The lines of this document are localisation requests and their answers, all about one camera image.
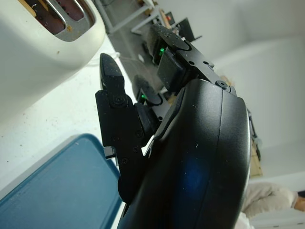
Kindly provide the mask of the person's bare hand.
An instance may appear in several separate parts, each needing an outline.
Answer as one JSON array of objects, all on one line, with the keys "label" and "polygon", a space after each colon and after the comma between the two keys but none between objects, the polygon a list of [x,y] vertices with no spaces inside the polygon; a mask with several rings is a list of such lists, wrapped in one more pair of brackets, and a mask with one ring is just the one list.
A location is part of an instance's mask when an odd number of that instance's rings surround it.
[{"label": "person's bare hand", "polygon": [[305,191],[304,190],[298,192],[298,197],[297,197],[295,203],[293,204],[293,208],[298,211],[302,211],[302,212],[305,211]]}]

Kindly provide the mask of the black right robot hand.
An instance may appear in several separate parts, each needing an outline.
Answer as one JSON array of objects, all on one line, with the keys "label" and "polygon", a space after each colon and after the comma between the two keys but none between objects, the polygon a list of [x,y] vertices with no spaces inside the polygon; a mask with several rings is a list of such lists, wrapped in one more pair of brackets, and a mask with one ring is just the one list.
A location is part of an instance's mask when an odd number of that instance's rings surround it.
[{"label": "black right robot hand", "polygon": [[125,203],[118,228],[232,229],[250,173],[245,102],[166,27],[151,26],[147,46],[172,104],[142,78],[134,80],[133,103],[115,60],[100,55],[102,144],[119,167]]}]

